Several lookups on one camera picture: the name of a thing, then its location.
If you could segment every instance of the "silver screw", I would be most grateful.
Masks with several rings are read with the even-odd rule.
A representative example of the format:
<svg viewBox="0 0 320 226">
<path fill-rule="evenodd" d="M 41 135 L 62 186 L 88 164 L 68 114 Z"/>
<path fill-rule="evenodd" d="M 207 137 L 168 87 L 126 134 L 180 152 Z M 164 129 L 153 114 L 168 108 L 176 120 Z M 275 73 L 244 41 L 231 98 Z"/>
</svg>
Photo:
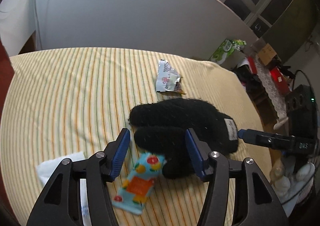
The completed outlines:
<svg viewBox="0 0 320 226">
<path fill-rule="evenodd" d="M 70 163 L 70 159 L 69 158 L 65 158 L 61 161 L 62 164 L 68 164 Z"/>
<path fill-rule="evenodd" d="M 220 156 L 219 152 L 217 152 L 217 151 L 212 151 L 212 152 L 210 153 L 210 155 L 211 155 L 212 157 L 214 157 L 214 158 L 217 158 L 217 157 Z"/>
<path fill-rule="evenodd" d="M 250 157 L 247 157 L 247 158 L 245 159 L 245 162 L 248 163 L 248 164 L 253 164 L 253 163 L 254 163 L 253 159 L 250 158 Z"/>
<path fill-rule="evenodd" d="M 104 152 L 102 152 L 102 151 L 97 152 L 97 153 L 96 153 L 96 157 L 98 157 L 98 158 L 104 157 Z"/>
</svg>

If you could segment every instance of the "fuzzy black glove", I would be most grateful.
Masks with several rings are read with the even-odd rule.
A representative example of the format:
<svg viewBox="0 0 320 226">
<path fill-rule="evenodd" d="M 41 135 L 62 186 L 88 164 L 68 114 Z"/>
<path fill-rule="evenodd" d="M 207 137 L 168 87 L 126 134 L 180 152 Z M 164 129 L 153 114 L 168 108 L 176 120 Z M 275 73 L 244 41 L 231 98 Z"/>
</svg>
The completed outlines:
<svg viewBox="0 0 320 226">
<path fill-rule="evenodd" d="M 237 128 L 233 119 L 213 105 L 198 99 L 174 98 L 134 107 L 129 116 L 136 127 L 138 147 L 165 155 L 163 175 L 174 179 L 194 173 L 185 145 L 185 132 L 193 128 L 211 150 L 223 155 L 236 152 Z"/>
</svg>

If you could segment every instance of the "striped fabric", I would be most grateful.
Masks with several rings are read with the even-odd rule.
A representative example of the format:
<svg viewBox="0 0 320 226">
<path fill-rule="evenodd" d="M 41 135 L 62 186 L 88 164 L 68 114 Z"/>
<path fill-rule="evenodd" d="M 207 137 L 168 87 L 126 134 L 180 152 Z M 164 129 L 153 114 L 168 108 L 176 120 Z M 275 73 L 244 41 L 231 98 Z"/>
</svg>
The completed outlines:
<svg viewBox="0 0 320 226">
<path fill-rule="evenodd" d="M 89 157 L 103 150 L 121 128 L 131 129 L 130 109 L 170 97 L 155 92 L 160 59 L 168 60 L 183 76 L 184 97 L 213 103 L 232 116 L 238 128 L 262 129 L 237 77 L 211 62 L 110 48 L 53 49 L 14 56 L 15 75 L 0 127 L 0 164 L 9 201 L 22 225 L 42 190 L 35 170 L 38 164 L 72 152 L 84 151 Z M 268 174 L 268 149 L 240 141 L 232 158 L 247 156 Z M 108 183 L 111 197 L 138 157 L 132 142 L 120 176 Z M 115 209 L 119 225 L 195 226 L 207 187 L 195 176 L 174 181 L 161 177 L 141 216 Z M 230 180 L 225 225 L 231 224 L 233 192 Z"/>
</svg>

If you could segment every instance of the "white tag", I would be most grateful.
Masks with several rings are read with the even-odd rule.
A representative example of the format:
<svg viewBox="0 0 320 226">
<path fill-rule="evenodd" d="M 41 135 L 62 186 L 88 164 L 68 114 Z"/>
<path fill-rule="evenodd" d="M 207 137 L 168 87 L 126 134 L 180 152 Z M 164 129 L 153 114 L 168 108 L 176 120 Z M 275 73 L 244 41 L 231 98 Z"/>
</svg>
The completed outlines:
<svg viewBox="0 0 320 226">
<path fill-rule="evenodd" d="M 228 134 L 229 134 L 229 140 L 237 140 L 238 139 L 238 131 L 236 124 L 232 119 L 224 119 L 227 129 L 228 129 Z"/>
</svg>

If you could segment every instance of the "cardboard box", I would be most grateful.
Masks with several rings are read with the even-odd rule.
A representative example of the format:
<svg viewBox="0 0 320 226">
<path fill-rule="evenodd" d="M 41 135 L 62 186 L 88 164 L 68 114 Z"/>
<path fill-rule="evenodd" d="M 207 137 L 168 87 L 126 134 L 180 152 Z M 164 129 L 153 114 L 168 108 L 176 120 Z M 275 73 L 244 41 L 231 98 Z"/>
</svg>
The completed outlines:
<svg viewBox="0 0 320 226">
<path fill-rule="evenodd" d="M 272 61 L 272 59 L 276 56 L 277 56 L 277 53 L 270 46 L 270 44 L 267 44 L 258 52 L 258 57 L 264 66 L 267 66 Z"/>
</svg>

